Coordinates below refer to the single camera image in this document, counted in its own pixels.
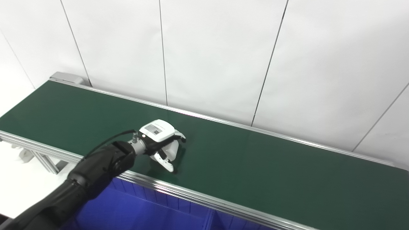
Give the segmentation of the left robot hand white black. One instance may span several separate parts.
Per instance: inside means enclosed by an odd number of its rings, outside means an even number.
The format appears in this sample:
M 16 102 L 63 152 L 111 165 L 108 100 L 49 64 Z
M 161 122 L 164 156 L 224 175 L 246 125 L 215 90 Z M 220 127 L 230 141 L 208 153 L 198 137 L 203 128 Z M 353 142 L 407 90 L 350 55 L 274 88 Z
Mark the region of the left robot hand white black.
M 172 162 L 178 154 L 179 142 L 185 143 L 186 137 L 170 123 L 157 119 L 139 129 L 135 142 L 145 148 L 143 154 L 175 173 Z

